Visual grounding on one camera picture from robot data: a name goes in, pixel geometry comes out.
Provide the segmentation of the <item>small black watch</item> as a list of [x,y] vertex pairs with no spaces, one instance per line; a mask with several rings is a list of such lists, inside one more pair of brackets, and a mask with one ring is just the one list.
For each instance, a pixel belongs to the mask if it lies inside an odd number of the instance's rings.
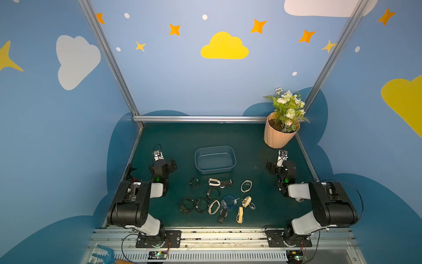
[[192,178],[189,182],[191,188],[197,188],[200,186],[200,180],[196,177]]

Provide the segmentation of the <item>beige oval band watch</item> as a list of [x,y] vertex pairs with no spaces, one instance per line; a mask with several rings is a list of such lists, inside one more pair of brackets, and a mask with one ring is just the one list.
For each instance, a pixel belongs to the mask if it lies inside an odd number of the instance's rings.
[[241,192],[242,193],[247,193],[252,189],[252,185],[253,182],[251,180],[245,180],[242,184],[241,184]]

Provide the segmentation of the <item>silver chain watch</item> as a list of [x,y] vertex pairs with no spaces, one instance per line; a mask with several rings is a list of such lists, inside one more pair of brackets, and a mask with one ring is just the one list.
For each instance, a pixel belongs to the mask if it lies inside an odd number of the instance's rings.
[[246,208],[250,208],[252,210],[255,210],[256,206],[254,205],[254,203],[250,202],[249,204],[246,205]]

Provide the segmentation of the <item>tan small watch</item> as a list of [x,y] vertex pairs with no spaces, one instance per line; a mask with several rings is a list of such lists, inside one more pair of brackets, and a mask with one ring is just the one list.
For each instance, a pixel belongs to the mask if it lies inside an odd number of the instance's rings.
[[250,196],[247,196],[246,198],[244,198],[244,199],[241,201],[242,207],[244,207],[244,208],[249,207],[249,205],[250,205],[251,201],[252,201],[252,198],[251,198]]

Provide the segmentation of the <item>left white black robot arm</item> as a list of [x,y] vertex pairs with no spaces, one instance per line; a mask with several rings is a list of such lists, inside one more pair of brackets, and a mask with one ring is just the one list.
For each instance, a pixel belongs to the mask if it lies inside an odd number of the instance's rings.
[[174,159],[156,160],[149,166],[152,180],[139,181],[131,175],[136,168],[129,164],[107,212],[107,223],[137,232],[138,248],[171,246],[164,224],[149,213],[149,206],[151,199],[167,194],[169,174],[177,168]]

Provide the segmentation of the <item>black round watch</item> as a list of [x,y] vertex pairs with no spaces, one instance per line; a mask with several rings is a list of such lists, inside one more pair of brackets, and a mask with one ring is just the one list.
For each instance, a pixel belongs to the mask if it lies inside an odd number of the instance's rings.
[[217,188],[211,188],[209,187],[207,192],[206,192],[206,198],[209,201],[214,201],[214,200],[218,200],[221,196],[220,190]]

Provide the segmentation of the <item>cream band watch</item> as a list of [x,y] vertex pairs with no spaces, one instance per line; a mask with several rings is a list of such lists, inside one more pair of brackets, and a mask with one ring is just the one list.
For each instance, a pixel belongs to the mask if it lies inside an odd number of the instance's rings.
[[208,213],[210,215],[216,214],[220,209],[220,202],[218,200],[214,200],[208,207]]

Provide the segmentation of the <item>peach ribbed flower pot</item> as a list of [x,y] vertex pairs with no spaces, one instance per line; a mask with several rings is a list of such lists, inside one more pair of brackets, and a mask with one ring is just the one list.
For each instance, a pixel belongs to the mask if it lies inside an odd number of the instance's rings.
[[269,123],[275,113],[271,113],[267,117],[264,129],[264,142],[271,148],[280,149],[286,146],[297,132],[283,133],[275,130]]

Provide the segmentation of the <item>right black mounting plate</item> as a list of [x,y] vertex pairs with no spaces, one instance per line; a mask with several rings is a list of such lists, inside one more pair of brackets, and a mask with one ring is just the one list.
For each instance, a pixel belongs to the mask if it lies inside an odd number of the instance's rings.
[[269,247],[312,247],[312,242],[309,236],[307,235],[297,235],[292,232],[284,232],[278,229],[265,229],[265,235],[267,236],[267,241]]

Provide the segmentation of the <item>black mounting plate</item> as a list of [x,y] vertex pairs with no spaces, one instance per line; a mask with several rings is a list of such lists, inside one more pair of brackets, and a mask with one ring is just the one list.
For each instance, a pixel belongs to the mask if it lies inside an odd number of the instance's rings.
[[265,235],[267,236],[267,241],[269,247],[312,247],[312,242],[309,236],[307,235],[297,235],[292,232],[284,232],[278,229],[265,229]]
[[155,236],[145,235],[139,233],[136,240],[136,248],[179,248],[181,241],[181,231],[178,230],[164,230],[159,231]]

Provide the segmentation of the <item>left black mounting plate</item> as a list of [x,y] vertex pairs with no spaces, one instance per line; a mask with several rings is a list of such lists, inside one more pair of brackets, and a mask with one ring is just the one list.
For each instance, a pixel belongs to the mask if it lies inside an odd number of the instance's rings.
[[155,236],[145,235],[139,233],[136,240],[136,248],[179,248],[181,241],[181,231],[178,230],[164,230],[159,231]]

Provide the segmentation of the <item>blue plastic clamp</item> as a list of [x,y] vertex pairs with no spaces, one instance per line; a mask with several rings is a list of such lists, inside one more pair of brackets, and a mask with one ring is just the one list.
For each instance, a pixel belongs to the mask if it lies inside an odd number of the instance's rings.
[[96,245],[92,254],[86,261],[87,264],[116,264],[117,259],[115,258],[114,250],[103,246]]

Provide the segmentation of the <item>horizontal aluminium frame bar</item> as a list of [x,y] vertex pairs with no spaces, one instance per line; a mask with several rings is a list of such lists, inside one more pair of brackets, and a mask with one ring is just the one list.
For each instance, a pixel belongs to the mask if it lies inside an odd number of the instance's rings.
[[265,116],[176,116],[176,115],[136,115],[135,122],[174,122],[174,123],[265,123]]

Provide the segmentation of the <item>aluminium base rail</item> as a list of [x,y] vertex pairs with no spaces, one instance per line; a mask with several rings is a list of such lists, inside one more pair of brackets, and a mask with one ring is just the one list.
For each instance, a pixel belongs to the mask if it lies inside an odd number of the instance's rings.
[[[181,231],[179,248],[136,248],[137,235],[117,227],[93,232],[82,263],[96,245],[114,250],[118,261],[130,264],[286,264],[287,251],[301,251],[304,264],[364,264],[366,262],[349,228],[330,228],[311,235],[312,247],[269,247],[265,229],[240,227],[170,227]],[[166,260],[148,260],[150,251],[166,251]]]

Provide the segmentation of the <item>left aluminium frame post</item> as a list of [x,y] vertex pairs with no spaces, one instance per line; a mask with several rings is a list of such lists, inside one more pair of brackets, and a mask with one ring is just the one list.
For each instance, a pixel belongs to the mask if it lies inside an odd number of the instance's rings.
[[84,13],[85,18],[87,19],[88,23],[90,24],[90,27],[96,37],[96,40],[98,44],[100,45],[100,48],[108,62],[108,65],[115,77],[115,80],[126,100],[126,103],[132,113],[133,116],[138,116],[139,111],[136,107],[136,103],[134,101],[134,98],[130,92],[130,89],[123,77],[122,71],[120,70],[117,61],[113,55],[113,51],[107,41],[107,38],[104,34],[104,31],[101,27],[101,23],[99,22],[95,10],[93,8],[93,5],[91,1],[88,0],[78,0],[78,3]]

